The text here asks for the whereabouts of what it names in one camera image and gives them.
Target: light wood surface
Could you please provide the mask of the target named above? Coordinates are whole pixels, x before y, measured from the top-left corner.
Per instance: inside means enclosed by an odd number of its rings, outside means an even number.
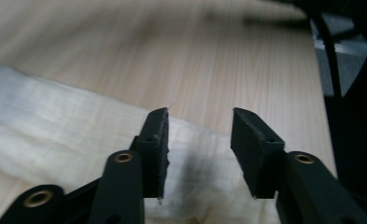
[[[230,133],[259,114],[335,173],[300,11],[256,0],[0,0],[0,64]],[[28,184],[0,177],[0,209]]]

